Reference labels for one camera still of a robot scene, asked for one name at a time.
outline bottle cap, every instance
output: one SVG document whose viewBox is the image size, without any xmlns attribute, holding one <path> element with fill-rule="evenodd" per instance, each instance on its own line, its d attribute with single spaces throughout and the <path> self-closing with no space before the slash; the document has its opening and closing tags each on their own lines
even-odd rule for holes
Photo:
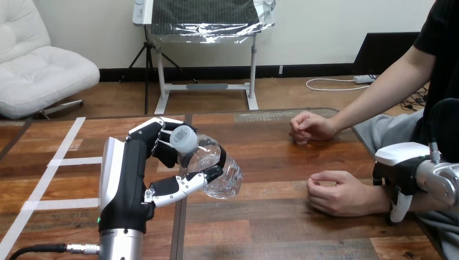
<svg viewBox="0 0 459 260">
<path fill-rule="evenodd" d="M 169 140 L 179 153 L 189 153 L 198 145 L 198 136 L 189 126 L 179 126 Z"/>
</svg>

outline human arm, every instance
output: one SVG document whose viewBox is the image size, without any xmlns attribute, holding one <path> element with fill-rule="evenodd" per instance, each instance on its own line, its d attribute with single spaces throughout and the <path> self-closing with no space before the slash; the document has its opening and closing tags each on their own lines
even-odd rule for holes
<svg viewBox="0 0 459 260">
<path fill-rule="evenodd" d="M 434 63 L 434 55 L 411 47 L 368 90 L 331 119 L 335 131 L 361 123 L 406 99 L 429 81 Z"/>
<path fill-rule="evenodd" d="M 321 181 L 334 181 L 335 186 L 321 186 Z M 307 181 L 309 204 L 317 210 L 337 217 L 357 217 L 389 213 L 391 193 L 389 186 L 370 186 L 361 183 L 349 172 L 324 171 Z M 445 210 L 448 205 L 432 198 L 428 193 L 413 195 L 412 212 Z"/>
<path fill-rule="evenodd" d="M 298 144 L 311 139 L 326 140 L 386 111 L 426 84 L 434 63 L 434 55 L 411 47 L 370 88 L 331 119 L 310 112 L 302 112 L 293 118 L 290 136 Z"/>
</svg>

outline forearm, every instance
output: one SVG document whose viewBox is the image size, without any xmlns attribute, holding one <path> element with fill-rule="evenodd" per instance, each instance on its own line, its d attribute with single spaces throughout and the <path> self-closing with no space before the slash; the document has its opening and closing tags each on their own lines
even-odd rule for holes
<svg viewBox="0 0 459 260">
<path fill-rule="evenodd" d="M 391 200 L 393 188 L 390 186 L 369 186 L 370 212 L 375 213 L 389 213 L 391 208 Z M 423 212 L 423 211 L 437 211 L 447 210 L 449 206 L 445 203 L 434 199 L 428 193 L 417 193 L 413 195 L 409 211 Z"/>
<path fill-rule="evenodd" d="M 400 103 L 430 79 L 435 57 L 412 47 L 332 121 L 337 131 L 361 123 Z"/>
</svg>

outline plastic water bottle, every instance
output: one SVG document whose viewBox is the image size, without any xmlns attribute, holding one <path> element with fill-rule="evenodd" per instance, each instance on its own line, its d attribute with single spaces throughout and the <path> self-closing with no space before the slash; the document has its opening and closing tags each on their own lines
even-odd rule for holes
<svg viewBox="0 0 459 260">
<path fill-rule="evenodd" d="M 170 143 L 179 152 L 178 163 L 186 173 L 200 172 L 220 161 L 220 145 L 214 139 L 196 134 L 188 126 L 177 127 Z M 226 155 L 223 174 L 204 186 L 204 192 L 212 198 L 229 199 L 239 193 L 242 172 L 236 162 Z"/>
</svg>

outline white cushion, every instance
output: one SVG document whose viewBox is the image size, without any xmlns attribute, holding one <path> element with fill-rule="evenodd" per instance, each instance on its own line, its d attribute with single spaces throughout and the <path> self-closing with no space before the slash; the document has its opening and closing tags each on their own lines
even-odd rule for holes
<svg viewBox="0 0 459 260">
<path fill-rule="evenodd" d="M 99 82 L 95 64 L 72 51 L 45 46 L 0 64 L 0 114 L 20 118 Z"/>
<path fill-rule="evenodd" d="M 32 0 L 0 0 L 0 63 L 50 45 Z"/>
</svg>

